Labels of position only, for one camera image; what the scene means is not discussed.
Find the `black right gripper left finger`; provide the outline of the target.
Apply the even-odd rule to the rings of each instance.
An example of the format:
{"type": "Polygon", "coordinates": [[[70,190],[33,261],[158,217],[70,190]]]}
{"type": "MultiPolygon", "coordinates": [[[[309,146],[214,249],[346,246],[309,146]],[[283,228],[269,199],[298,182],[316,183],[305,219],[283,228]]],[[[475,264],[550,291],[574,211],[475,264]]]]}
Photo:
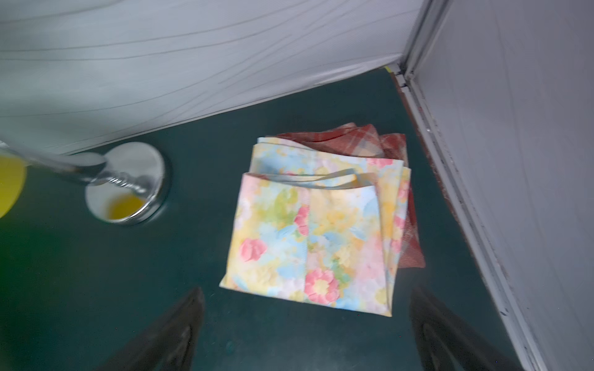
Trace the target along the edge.
{"type": "Polygon", "coordinates": [[[195,287],[97,369],[191,369],[204,314],[204,293],[200,287],[195,287]]]}

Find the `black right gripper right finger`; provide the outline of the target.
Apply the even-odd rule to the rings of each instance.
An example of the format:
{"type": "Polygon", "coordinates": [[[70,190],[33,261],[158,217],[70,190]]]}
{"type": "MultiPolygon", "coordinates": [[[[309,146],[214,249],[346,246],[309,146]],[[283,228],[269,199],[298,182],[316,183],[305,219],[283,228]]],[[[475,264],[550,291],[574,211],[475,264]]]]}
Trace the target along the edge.
{"type": "Polygon", "coordinates": [[[423,287],[411,293],[410,318],[424,370],[521,370],[423,287]]]}

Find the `pastel floral skirt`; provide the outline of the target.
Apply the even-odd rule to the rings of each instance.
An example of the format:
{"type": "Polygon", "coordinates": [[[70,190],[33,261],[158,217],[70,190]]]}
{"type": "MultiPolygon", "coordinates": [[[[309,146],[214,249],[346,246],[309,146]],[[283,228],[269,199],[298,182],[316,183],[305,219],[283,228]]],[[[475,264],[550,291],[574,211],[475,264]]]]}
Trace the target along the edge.
{"type": "Polygon", "coordinates": [[[410,177],[401,160],[258,139],[220,286],[391,316],[410,177]]]}

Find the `red plaid skirt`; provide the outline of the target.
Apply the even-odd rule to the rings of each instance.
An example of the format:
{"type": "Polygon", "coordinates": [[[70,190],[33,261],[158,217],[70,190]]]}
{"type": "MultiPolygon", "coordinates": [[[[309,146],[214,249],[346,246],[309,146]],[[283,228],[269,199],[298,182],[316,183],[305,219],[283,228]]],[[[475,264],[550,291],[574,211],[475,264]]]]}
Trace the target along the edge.
{"type": "MultiPolygon", "coordinates": [[[[398,133],[380,135],[374,125],[358,127],[354,123],[348,123],[329,131],[284,133],[278,137],[318,151],[344,156],[396,159],[408,165],[406,136],[398,133]]],[[[419,243],[413,193],[408,194],[400,267],[425,267],[425,257],[419,243]]]]}

